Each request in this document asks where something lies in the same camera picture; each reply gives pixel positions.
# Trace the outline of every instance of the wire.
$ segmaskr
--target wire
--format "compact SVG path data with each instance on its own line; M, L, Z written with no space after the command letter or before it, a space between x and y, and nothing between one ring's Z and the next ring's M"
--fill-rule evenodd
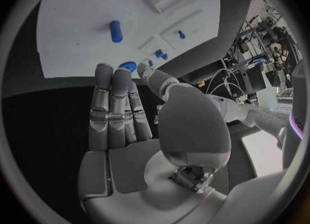
M243 95L245 95L245 92L244 92L239 86L235 85L234 83L227 83L227 84L233 85L234 87L238 88L238 89L243 93ZM223 86L223 85L225 85L225 83L221 83L220 85L218 85L217 87L215 87L215 88L210 92L210 95L212 95L212 93L213 93L214 91L216 91L219 87L221 87L221 86Z
M216 75L217 75L219 72L221 72L221 71L223 71L223 70L226 70L226 71L229 71L230 73L232 73L232 75L235 77L235 79L236 79L236 81L237 81L237 84L238 84L238 85L239 85L239 87L241 88L240 83L239 83L239 81L238 81L238 79L237 79L236 75L235 75L235 74L234 74L231 70L228 70L228 69L226 69L226 68L223 68L223 69L219 69L216 73L214 73L214 75L213 75L213 77L212 77L212 79L211 79L211 81L210 81L210 83L209 83L209 85L208 85L208 88L207 88L206 94L207 94L207 93L208 93L208 91L209 91L209 88L210 88L210 85L211 85L211 83L212 83L213 79L216 77Z

